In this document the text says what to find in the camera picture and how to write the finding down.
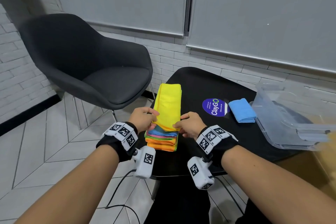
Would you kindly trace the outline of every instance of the person's left arm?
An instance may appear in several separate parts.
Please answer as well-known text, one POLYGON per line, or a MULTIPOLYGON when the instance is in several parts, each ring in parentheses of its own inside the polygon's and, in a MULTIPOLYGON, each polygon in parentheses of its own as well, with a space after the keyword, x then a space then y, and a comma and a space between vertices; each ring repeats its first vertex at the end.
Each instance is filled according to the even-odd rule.
MULTIPOLYGON (((136 108, 128 121, 140 133, 155 127, 151 122, 158 114, 149 107, 136 108)), ((100 145, 40 197, 15 224, 89 223, 119 161, 112 146, 100 145)))

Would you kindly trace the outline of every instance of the person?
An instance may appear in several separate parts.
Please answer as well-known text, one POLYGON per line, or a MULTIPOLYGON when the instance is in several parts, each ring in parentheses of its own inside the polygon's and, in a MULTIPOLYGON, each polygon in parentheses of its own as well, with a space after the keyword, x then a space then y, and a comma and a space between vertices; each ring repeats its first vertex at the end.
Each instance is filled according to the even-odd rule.
MULTIPOLYGON (((155 127, 152 122, 156 121, 158 114, 149 107, 136 108, 128 124, 136 128, 138 133, 150 130, 155 127)), ((197 113, 189 112, 182 115, 181 119, 174 127, 180 128, 183 137, 196 140, 202 130, 207 128, 197 113)), ((232 138, 222 140, 219 161, 250 200, 244 216, 236 223, 335 222, 336 202, 333 199, 233 141, 232 138)), ((127 156, 120 146, 109 142, 105 136, 83 162, 42 195, 15 224, 89 223, 118 163, 130 159, 127 156)), ((172 221, 209 223, 210 203, 206 191, 196 189, 190 178, 174 186, 174 189, 178 187, 178 193, 174 191, 173 195, 170 189, 161 189, 165 186, 172 188, 171 183, 160 185, 145 224, 172 221)))

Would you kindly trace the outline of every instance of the qr code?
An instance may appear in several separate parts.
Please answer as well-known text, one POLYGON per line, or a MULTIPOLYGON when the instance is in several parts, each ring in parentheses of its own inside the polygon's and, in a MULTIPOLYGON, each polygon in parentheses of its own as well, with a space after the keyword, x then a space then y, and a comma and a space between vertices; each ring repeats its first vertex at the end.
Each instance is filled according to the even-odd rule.
POLYGON ((118 131, 118 133, 123 137, 126 137, 130 133, 130 131, 127 128, 123 127, 118 131))
POLYGON ((198 168, 197 168, 196 164, 193 164, 193 165, 191 166, 190 171, 191 171, 191 174, 192 174, 193 176, 195 176, 195 174, 198 173, 198 168))
POLYGON ((145 154, 145 159, 143 160, 145 163, 152 164, 153 161, 153 155, 150 155, 148 153, 145 154))
POLYGON ((134 137, 130 134, 129 137, 126 138, 126 142, 131 147, 135 143, 134 137))
POLYGON ((214 131, 219 135, 225 133, 225 131, 221 128, 215 128, 214 131))
POLYGON ((210 142, 216 137, 215 133, 210 131, 205 135, 205 138, 208 139, 210 142))
POLYGON ((205 151, 205 149, 208 147, 209 142, 203 138, 203 140, 199 143, 199 145, 202 147, 202 149, 205 151))
POLYGON ((115 124, 114 126, 112 126, 112 127, 110 128, 110 130, 117 131, 118 128, 120 128, 120 127, 121 127, 121 125, 115 124))
POLYGON ((211 185, 212 185, 212 184, 207 183, 207 184, 205 184, 205 185, 202 187, 202 189, 208 189, 208 188, 210 188, 211 185))

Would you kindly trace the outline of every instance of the person's left hand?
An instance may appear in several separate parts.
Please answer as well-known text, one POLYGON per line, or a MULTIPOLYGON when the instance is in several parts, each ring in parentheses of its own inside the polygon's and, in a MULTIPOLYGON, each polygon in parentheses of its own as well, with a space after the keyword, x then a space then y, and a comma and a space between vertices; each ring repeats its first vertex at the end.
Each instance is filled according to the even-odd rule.
POLYGON ((150 107, 138 107, 134 109, 128 122, 134 124, 138 133, 140 133, 145 130, 154 129, 156 124, 152 123, 152 121, 157 121, 156 116, 158 115, 159 112, 150 107))

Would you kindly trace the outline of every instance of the dark gray armchair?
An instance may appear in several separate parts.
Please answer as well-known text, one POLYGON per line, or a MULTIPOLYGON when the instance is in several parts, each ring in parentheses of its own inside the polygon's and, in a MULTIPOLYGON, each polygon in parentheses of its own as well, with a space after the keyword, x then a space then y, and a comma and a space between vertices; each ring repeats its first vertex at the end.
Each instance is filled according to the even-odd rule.
POLYGON ((104 37, 76 15, 42 15, 24 22, 19 32, 48 79, 112 110, 114 118, 114 110, 136 100, 151 82, 153 67, 143 45, 104 37))

